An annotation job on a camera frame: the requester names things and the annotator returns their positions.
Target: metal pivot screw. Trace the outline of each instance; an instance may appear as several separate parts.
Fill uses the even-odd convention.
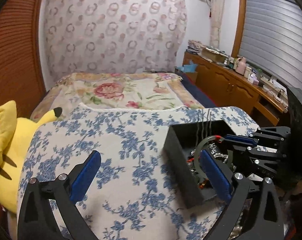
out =
[[[67,175],[64,173],[59,176],[59,180],[65,180],[66,178],[67,178]]]
[[[264,179],[268,184],[271,184],[272,183],[272,179],[270,179],[270,178],[265,178]]]
[[[234,176],[236,179],[243,179],[243,175],[241,173],[237,172],[236,174],[234,174]]]
[[[30,184],[34,184],[36,182],[36,178],[31,178],[29,181],[28,181]]]

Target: wooden desk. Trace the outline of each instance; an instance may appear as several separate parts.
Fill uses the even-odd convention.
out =
[[[198,64],[196,85],[206,93],[217,106],[237,106],[255,120],[257,112],[276,126],[285,107],[257,85],[253,85],[237,72],[210,63],[198,55],[184,54],[183,64],[192,60]]]

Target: patterned curtain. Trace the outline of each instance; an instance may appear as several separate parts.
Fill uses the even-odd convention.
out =
[[[220,28],[223,16],[224,0],[211,0],[211,36],[210,46],[219,48]]]
[[[49,72],[172,71],[186,25],[184,0],[47,0]]]

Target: black box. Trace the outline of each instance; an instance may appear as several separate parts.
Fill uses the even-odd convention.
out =
[[[201,141],[201,122],[199,127],[198,143]],[[197,129],[197,123],[172,125],[169,127],[164,143],[164,151],[169,158],[169,163],[187,208],[202,205],[205,201],[216,196],[213,188],[199,188],[187,164],[190,152],[195,149]],[[235,135],[223,120],[211,122],[211,135],[225,136],[226,134]]]

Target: pikachu ear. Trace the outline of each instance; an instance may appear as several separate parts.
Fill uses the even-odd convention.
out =
[[[0,166],[3,162],[3,150],[11,141],[17,124],[15,101],[9,101],[0,106]]]

